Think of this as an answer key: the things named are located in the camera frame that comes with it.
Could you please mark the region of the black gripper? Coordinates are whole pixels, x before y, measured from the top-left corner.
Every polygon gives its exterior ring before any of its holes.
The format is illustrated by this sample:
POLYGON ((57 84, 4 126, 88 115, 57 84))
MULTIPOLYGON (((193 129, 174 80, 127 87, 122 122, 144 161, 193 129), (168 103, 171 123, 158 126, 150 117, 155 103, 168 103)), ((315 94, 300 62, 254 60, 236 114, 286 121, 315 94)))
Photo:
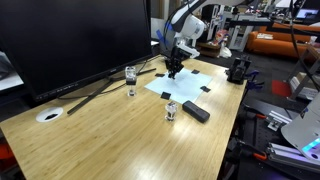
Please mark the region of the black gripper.
POLYGON ((184 59, 185 59, 184 51, 178 47, 174 47, 171 51, 171 56, 165 60, 169 78, 174 80, 176 79, 177 73, 180 72, 184 67, 184 65, 182 64, 182 61, 184 59))

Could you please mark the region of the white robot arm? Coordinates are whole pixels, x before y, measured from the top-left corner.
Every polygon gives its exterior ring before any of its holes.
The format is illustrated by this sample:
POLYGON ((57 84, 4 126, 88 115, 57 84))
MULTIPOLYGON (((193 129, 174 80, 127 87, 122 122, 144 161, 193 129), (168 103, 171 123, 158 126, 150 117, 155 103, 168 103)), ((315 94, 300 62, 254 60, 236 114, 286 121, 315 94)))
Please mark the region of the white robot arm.
POLYGON ((176 42, 172 48, 171 57, 165 61, 168 77, 174 79, 175 75, 182 70, 184 56, 195 58, 200 55, 194 46, 188 45, 189 40, 197 40, 206 28, 205 23, 193 15, 195 11, 207 5, 237 6, 249 3, 249 0, 194 0, 181 6, 170 20, 176 42))

